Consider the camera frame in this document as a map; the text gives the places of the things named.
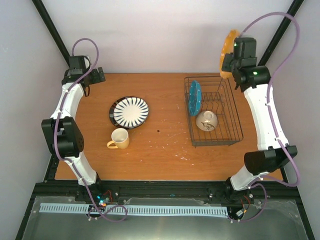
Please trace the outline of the black wire dish rack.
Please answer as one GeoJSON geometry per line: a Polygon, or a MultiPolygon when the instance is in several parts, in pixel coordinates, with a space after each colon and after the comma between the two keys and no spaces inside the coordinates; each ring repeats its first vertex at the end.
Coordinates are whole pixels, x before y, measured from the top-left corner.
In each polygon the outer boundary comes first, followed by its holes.
{"type": "Polygon", "coordinates": [[[243,139],[238,110],[228,79],[219,76],[187,76],[184,79],[184,99],[188,131],[194,147],[230,146],[243,139]],[[203,131],[196,125],[196,116],[190,116],[188,102],[192,81],[198,81],[201,86],[202,111],[216,114],[218,125],[215,130],[203,131]]]}

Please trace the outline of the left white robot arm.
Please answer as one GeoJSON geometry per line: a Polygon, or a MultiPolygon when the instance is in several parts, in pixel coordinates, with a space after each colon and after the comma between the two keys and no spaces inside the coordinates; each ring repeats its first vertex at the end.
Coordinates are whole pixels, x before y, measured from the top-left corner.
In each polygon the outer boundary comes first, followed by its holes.
{"type": "Polygon", "coordinates": [[[98,174],[84,154],[84,137],[76,123],[82,97],[90,94],[90,85],[104,82],[101,67],[91,65],[86,55],[69,57],[69,69],[61,81],[61,96],[53,114],[41,122],[46,144],[51,154],[65,162],[75,174],[78,184],[89,186],[86,195],[92,201],[103,198],[104,188],[96,184],[98,174]]]}

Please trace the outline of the white ceramic bowl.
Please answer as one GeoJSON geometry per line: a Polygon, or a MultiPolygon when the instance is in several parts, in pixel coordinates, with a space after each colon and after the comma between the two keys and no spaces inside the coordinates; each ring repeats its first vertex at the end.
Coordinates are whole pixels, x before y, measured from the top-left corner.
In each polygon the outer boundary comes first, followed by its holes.
{"type": "Polygon", "coordinates": [[[212,111],[206,110],[202,111],[197,117],[196,117],[196,126],[205,132],[211,132],[216,129],[218,126],[218,117],[215,113],[212,111]]]}

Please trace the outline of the yellow plate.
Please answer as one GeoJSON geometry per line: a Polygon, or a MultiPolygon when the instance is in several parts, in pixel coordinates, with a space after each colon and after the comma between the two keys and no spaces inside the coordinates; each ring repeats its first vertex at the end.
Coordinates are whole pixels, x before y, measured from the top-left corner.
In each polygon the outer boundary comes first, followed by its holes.
{"type": "Polygon", "coordinates": [[[238,37],[239,35],[240,35],[240,32],[237,29],[232,29],[228,33],[228,35],[225,37],[225,40],[224,40],[224,43],[223,43],[223,46],[221,49],[220,59],[219,59],[219,73],[223,79],[228,79],[228,78],[232,77],[232,73],[227,72],[227,71],[223,71],[222,66],[223,66],[223,62],[224,62],[226,54],[230,54],[233,52],[234,41],[235,41],[236,37],[238,37]]]}

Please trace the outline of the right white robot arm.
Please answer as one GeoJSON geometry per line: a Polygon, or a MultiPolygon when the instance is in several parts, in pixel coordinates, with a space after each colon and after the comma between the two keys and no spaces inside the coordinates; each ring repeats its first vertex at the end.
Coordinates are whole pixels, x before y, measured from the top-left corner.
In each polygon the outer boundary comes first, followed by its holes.
{"type": "Polygon", "coordinates": [[[234,78],[249,104],[257,134],[257,150],[247,152],[243,167],[224,183],[228,202],[238,201],[253,183],[284,167],[298,153],[283,133],[273,100],[270,71],[257,65],[256,47],[253,37],[230,34],[221,50],[220,75],[234,78]]]}

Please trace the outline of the teal polka dot plate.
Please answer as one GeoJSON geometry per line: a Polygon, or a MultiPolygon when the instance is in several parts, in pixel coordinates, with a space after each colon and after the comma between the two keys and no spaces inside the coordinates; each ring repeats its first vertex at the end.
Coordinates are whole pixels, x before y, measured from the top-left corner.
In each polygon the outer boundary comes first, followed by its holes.
{"type": "Polygon", "coordinates": [[[202,102],[202,88],[198,81],[193,80],[189,88],[188,110],[190,116],[196,116],[200,112],[202,102]]]}

